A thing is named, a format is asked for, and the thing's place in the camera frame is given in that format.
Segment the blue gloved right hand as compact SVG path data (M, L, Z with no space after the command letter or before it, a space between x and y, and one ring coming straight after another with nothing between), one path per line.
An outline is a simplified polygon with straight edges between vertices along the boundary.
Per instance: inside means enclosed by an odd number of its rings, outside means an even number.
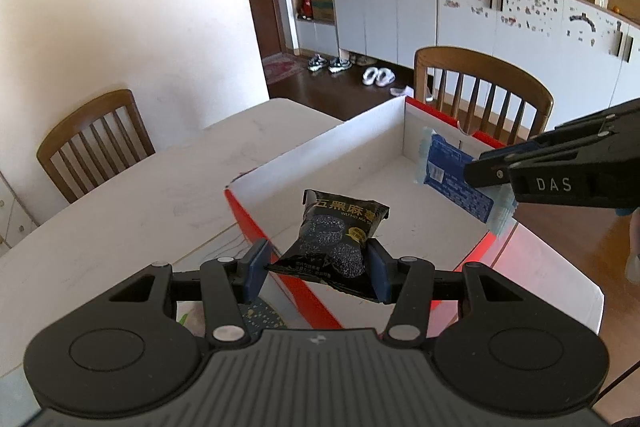
M640 284L640 209L631 213L629 222L630 254L627 259L625 275L633 284Z

